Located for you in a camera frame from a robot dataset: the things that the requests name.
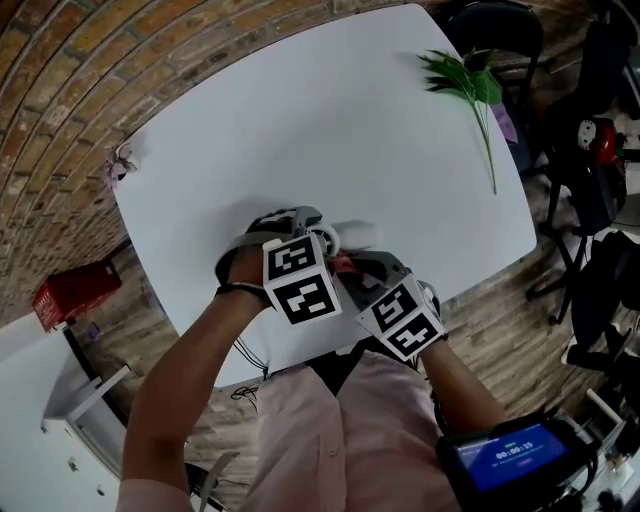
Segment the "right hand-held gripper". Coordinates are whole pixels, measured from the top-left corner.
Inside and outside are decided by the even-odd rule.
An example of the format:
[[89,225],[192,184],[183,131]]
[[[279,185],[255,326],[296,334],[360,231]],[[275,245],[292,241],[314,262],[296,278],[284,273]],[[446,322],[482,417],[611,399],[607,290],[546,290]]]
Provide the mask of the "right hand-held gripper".
[[447,337],[435,290],[395,255],[361,250],[351,253],[351,262],[359,275],[334,275],[340,305],[397,359],[413,360]]

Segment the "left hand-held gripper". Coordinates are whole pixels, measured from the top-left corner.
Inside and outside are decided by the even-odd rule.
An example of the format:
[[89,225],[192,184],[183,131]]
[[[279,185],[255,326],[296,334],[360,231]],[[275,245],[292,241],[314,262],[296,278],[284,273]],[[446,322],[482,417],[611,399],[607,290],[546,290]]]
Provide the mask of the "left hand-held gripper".
[[321,220],[321,212],[312,206],[267,213],[254,219],[245,233],[234,238],[218,262],[231,249],[261,245],[264,289],[272,307],[289,324],[337,316],[342,308],[328,267],[330,257],[316,234],[308,231]]

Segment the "person's right forearm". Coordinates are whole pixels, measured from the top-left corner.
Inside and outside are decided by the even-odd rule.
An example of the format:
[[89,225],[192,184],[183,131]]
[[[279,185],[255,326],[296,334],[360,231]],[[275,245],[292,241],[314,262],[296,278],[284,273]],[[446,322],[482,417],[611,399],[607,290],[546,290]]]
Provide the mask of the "person's right forearm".
[[508,420],[502,405],[445,341],[430,344],[420,358],[450,433],[480,432]]

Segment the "person's left forearm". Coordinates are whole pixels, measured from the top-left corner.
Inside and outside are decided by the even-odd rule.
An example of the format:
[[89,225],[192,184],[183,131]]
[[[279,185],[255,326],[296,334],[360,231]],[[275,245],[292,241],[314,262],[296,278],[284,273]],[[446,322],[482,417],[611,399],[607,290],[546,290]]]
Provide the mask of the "person's left forearm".
[[232,346],[266,308],[246,290],[218,295],[161,357],[135,396],[124,444],[124,480],[187,489],[185,443]]

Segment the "person's left hand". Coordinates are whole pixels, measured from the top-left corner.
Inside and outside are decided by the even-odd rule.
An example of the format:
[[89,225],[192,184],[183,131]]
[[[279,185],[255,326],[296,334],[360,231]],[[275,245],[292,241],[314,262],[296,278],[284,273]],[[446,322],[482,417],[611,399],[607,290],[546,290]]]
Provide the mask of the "person's left hand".
[[[246,282],[264,288],[263,269],[264,251],[262,246],[245,245],[227,252],[218,262],[215,272],[220,285],[229,282]],[[260,302],[264,308],[272,306],[272,303],[266,304],[261,300]]]

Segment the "black wrist band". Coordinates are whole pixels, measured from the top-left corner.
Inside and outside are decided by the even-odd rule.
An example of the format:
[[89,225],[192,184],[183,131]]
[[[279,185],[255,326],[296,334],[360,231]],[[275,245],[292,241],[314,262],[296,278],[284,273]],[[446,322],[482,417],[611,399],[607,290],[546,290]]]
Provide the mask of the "black wrist band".
[[247,292],[259,298],[262,302],[266,304],[271,303],[266,290],[262,286],[258,286],[256,284],[246,283],[246,282],[229,282],[229,283],[220,285],[215,292],[215,297],[228,294],[234,291]]

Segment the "person's pink shirt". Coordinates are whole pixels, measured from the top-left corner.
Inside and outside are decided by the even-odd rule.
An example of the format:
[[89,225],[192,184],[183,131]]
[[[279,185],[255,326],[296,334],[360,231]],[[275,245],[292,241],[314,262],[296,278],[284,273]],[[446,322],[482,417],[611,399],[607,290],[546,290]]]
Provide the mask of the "person's pink shirt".
[[[460,512],[435,447],[439,400],[425,370],[376,352],[331,390],[309,365],[258,392],[259,450],[243,512]],[[116,512],[192,512],[188,489],[124,480]]]

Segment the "pink leafed potted plant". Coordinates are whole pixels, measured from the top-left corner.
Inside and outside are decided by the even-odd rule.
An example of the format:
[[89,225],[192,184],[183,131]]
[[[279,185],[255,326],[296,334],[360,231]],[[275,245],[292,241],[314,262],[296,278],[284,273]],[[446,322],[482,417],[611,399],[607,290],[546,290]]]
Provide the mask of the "pink leafed potted plant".
[[139,166],[139,159],[134,154],[132,144],[124,142],[107,152],[103,173],[110,187],[114,189],[126,176],[136,172]]

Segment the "purple cloth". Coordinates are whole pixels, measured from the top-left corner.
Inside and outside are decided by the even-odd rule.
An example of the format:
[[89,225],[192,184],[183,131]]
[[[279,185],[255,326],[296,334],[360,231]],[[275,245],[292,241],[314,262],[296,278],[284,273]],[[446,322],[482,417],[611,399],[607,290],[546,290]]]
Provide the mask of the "purple cloth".
[[510,144],[517,144],[519,142],[519,136],[516,124],[508,113],[506,106],[503,103],[492,104],[491,110],[505,140]]

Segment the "green leafy sprig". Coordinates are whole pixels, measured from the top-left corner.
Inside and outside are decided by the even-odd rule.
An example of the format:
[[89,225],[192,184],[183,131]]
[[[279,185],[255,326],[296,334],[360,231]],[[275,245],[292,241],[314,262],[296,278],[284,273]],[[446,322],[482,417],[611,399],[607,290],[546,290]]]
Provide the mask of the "green leafy sprig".
[[427,72],[426,90],[464,100],[478,123],[488,158],[492,191],[497,194],[494,159],[489,132],[489,110],[500,104],[502,87],[491,71],[491,49],[472,49],[463,57],[438,50],[418,55]]

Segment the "black office chair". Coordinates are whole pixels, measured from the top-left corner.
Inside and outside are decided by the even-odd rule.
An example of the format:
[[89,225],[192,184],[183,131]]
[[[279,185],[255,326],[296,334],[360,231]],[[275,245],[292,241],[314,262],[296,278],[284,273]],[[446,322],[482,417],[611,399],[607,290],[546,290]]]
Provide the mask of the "black office chair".
[[640,312],[640,243],[615,231],[593,242],[590,260],[573,283],[573,336],[561,362],[610,371],[631,334],[613,324],[620,306]]
[[[554,241],[566,271],[543,288],[527,290],[526,298],[532,301],[559,289],[564,291],[559,312],[548,319],[551,326],[562,323],[569,309],[588,238],[610,226],[626,201],[624,161],[640,160],[639,151],[623,149],[618,132],[618,145],[623,150],[621,164],[601,165],[577,145],[582,119],[607,118],[605,113],[617,95],[629,54],[629,40],[619,30],[603,21],[592,23],[583,45],[577,87],[549,106],[544,114],[545,153],[549,159],[545,173],[550,180],[550,197],[547,217],[539,224],[539,231]],[[553,226],[563,187],[570,192],[570,203],[579,220],[579,225],[573,228],[580,238],[574,256],[569,253],[561,231]]]

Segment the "red box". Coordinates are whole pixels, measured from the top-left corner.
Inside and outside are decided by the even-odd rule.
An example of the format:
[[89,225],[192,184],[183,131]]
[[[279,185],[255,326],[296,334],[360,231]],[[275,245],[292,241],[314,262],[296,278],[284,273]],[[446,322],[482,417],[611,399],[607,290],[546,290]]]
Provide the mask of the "red box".
[[45,332],[100,305],[122,281],[109,259],[50,275],[37,291],[33,310]]

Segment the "black folding chair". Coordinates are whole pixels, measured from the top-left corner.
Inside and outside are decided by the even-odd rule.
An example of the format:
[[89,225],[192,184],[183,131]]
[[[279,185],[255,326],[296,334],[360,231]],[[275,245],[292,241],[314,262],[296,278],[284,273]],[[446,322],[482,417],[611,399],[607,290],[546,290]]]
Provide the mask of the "black folding chair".
[[472,49],[491,49],[527,59],[525,75],[516,82],[516,94],[502,87],[502,100],[516,124],[519,142],[507,145],[519,174],[534,167],[533,150],[526,131],[522,109],[542,50],[543,28],[534,12],[510,0],[474,0],[451,14],[444,25],[445,34],[461,55]]

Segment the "red and white helmet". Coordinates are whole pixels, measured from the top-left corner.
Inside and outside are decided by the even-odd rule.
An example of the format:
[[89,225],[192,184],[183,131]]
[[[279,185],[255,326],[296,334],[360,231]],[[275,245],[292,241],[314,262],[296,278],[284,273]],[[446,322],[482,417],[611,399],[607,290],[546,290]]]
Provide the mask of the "red and white helmet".
[[621,164],[623,150],[618,145],[614,122],[607,118],[586,118],[579,123],[577,145],[590,152],[601,165]]

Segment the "white shelf unit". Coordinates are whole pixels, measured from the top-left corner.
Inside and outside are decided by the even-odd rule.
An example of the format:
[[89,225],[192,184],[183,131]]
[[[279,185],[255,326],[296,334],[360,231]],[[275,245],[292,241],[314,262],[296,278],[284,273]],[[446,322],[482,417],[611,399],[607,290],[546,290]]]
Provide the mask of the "white shelf unit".
[[35,314],[0,328],[0,512],[114,512],[125,426],[108,405],[129,372],[82,363]]

